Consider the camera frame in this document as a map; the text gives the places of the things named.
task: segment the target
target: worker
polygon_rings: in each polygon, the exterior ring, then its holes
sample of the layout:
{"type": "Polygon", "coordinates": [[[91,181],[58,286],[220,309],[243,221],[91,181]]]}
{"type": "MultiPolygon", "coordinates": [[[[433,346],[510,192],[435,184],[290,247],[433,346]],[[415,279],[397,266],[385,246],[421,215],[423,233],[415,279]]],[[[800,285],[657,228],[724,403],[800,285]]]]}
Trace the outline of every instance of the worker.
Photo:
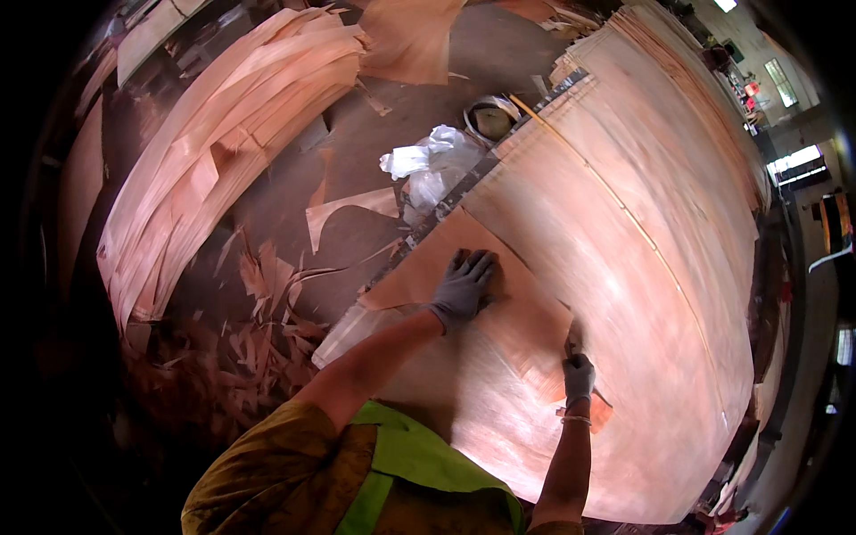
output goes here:
{"type": "Polygon", "coordinates": [[[104,37],[110,41],[113,48],[119,50],[119,44],[121,44],[127,36],[128,30],[125,27],[125,20],[116,13],[107,24],[107,31],[104,33],[104,37]]]}
{"type": "Polygon", "coordinates": [[[728,506],[722,514],[708,516],[704,513],[696,513],[696,518],[704,524],[704,535],[722,535],[731,529],[731,526],[749,518],[749,508],[740,511],[734,509],[734,505],[728,506]]]}
{"type": "MultiPolygon", "coordinates": [[[[353,346],[214,461],[181,512],[184,533],[523,533],[507,485],[370,401],[407,359],[490,304],[495,268],[494,253],[459,250],[431,304],[353,346]]],[[[595,372],[569,348],[567,411],[531,535],[582,533],[595,372]]]]}
{"type": "Polygon", "coordinates": [[[725,45],[716,44],[701,51],[701,59],[705,67],[710,71],[728,73],[731,65],[731,56],[734,55],[734,46],[731,43],[725,45]]]}

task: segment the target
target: bracelet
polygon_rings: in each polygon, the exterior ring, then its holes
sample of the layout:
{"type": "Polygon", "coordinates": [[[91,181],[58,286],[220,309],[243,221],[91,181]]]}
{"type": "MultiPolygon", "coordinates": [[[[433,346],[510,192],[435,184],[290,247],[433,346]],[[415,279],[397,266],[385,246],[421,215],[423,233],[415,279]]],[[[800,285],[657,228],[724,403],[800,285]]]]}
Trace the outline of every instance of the bracelet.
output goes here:
{"type": "Polygon", "coordinates": [[[572,419],[585,422],[589,427],[591,427],[591,419],[586,418],[585,416],[577,416],[576,414],[569,414],[568,416],[562,416],[562,423],[566,424],[572,419]]]}

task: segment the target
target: plywood board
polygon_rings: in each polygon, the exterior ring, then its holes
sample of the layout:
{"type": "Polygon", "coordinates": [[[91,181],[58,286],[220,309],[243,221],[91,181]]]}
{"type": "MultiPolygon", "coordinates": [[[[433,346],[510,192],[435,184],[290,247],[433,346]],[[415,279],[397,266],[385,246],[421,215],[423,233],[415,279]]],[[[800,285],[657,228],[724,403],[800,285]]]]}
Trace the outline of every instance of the plywood board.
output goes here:
{"type": "Polygon", "coordinates": [[[104,185],[103,117],[104,97],[98,97],[71,145],[59,176],[56,247],[59,287],[64,299],[68,298],[80,239],[104,185]]]}
{"type": "MultiPolygon", "coordinates": [[[[726,156],[699,116],[675,105],[687,97],[662,65],[611,27],[583,43],[572,61],[591,75],[541,112],[574,151],[529,121],[495,148],[500,163],[461,206],[574,312],[597,388],[615,409],[592,437],[584,514],[676,523],[749,403],[745,314],[757,231],[726,156]]],[[[397,288],[391,293],[406,299],[386,304],[428,299],[420,292],[397,288]]],[[[316,363],[396,314],[355,307],[316,363]]],[[[497,365],[500,344],[479,320],[469,336],[439,343],[379,397],[446,431],[453,446],[536,501],[559,437],[552,407],[513,365],[497,365]],[[426,377],[443,387],[420,387],[426,377]]]]}
{"type": "Polygon", "coordinates": [[[486,249],[499,265],[487,291],[496,302],[473,327],[491,338],[534,397],[556,403],[565,397],[562,359],[573,319],[522,262],[462,208],[453,210],[395,270],[360,298],[370,310],[429,303],[459,248],[486,249]]]}
{"type": "Polygon", "coordinates": [[[770,181],[758,149],[743,128],[745,118],[736,98],[726,93],[705,67],[698,46],[687,44],[687,30],[675,30],[675,24],[680,23],[671,14],[652,0],[636,3],[622,7],[609,19],[609,25],[654,58],[681,89],[688,108],[698,114],[710,139],[722,152],[727,174],[743,192],[750,209],[766,211],[770,206],[770,181]]]}
{"type": "Polygon", "coordinates": [[[370,39],[360,73],[407,84],[449,83],[449,31],[462,0],[373,0],[360,17],[370,39]]]}
{"type": "Polygon", "coordinates": [[[499,0],[496,5],[535,23],[544,22],[556,14],[545,0],[499,0]]]}

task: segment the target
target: window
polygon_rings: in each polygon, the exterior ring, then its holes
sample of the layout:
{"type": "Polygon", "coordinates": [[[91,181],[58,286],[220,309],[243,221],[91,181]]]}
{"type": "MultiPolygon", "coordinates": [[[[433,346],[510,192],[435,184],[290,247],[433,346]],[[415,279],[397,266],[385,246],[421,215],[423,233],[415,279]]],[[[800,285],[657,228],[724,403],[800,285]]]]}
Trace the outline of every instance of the window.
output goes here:
{"type": "Polygon", "coordinates": [[[782,97],[785,107],[790,108],[794,104],[797,104],[797,95],[794,92],[794,86],[791,86],[791,82],[785,76],[785,71],[782,70],[779,60],[775,58],[769,60],[764,64],[764,68],[767,69],[767,73],[770,74],[770,78],[776,84],[776,89],[779,90],[779,96],[782,97]]]}
{"type": "Polygon", "coordinates": [[[839,329],[838,330],[838,350],[835,355],[835,362],[842,366],[850,366],[853,363],[853,334],[856,330],[839,329]]]}
{"type": "Polygon", "coordinates": [[[788,154],[784,158],[779,158],[775,162],[767,163],[767,170],[770,175],[775,176],[776,173],[783,173],[788,169],[792,169],[803,163],[808,163],[811,160],[820,158],[822,155],[817,145],[810,145],[806,148],[799,149],[793,154],[788,154]]]}

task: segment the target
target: gloved hand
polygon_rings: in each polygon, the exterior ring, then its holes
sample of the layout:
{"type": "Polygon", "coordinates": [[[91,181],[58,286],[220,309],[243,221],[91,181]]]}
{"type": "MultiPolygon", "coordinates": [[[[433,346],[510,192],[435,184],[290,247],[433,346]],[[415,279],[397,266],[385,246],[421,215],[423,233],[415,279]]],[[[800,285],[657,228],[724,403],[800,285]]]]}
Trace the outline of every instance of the gloved hand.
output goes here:
{"type": "Polygon", "coordinates": [[[496,269],[495,262],[496,255],[484,249],[468,258],[464,258],[463,249],[458,249],[452,256],[434,300],[426,306],[440,319],[444,335],[475,318],[493,302],[492,295],[481,294],[496,269]]]}
{"type": "Polygon", "coordinates": [[[573,344],[565,342],[565,354],[568,356],[562,361],[562,369],[565,371],[565,395],[568,397],[565,407],[570,407],[581,397],[587,397],[591,401],[591,393],[594,390],[594,366],[582,353],[573,354],[573,348],[573,344]]]}

